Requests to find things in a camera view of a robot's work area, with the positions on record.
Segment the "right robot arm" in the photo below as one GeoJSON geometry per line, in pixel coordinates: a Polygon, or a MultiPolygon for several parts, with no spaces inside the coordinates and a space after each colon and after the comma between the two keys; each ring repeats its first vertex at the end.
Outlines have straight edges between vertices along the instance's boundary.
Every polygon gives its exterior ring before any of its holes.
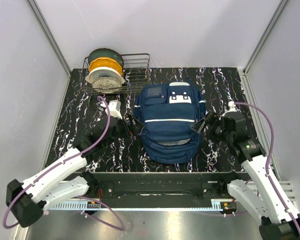
{"type": "Polygon", "coordinates": [[[226,143],[259,192],[256,195],[235,172],[231,172],[217,185],[218,195],[239,201],[258,223],[262,239],[300,240],[300,212],[267,164],[267,155],[259,140],[249,136],[243,114],[229,111],[218,115],[209,111],[191,128],[210,140],[226,143]]]}

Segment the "navy blue student backpack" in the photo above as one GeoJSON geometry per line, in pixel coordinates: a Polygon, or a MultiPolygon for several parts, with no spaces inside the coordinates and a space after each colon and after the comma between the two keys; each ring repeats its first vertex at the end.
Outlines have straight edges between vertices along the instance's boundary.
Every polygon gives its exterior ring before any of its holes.
{"type": "Polygon", "coordinates": [[[205,115],[202,92],[185,81],[148,85],[133,107],[145,152],[162,164],[182,164],[195,156],[203,138],[192,126],[205,115]]]}

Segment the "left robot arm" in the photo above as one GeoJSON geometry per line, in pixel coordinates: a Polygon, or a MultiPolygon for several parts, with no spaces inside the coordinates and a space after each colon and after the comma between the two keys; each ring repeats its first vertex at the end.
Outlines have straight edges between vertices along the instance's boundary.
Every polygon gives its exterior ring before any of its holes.
{"type": "Polygon", "coordinates": [[[132,114],[128,115],[128,120],[108,116],[101,126],[94,127],[75,141],[54,163],[23,181],[14,179],[9,182],[6,188],[6,213],[12,213],[17,224],[25,228],[37,222],[49,208],[63,201],[79,196],[100,197],[100,183],[88,171],[66,183],[62,181],[89,165],[97,152],[117,138],[136,135],[136,121],[132,114]]]}

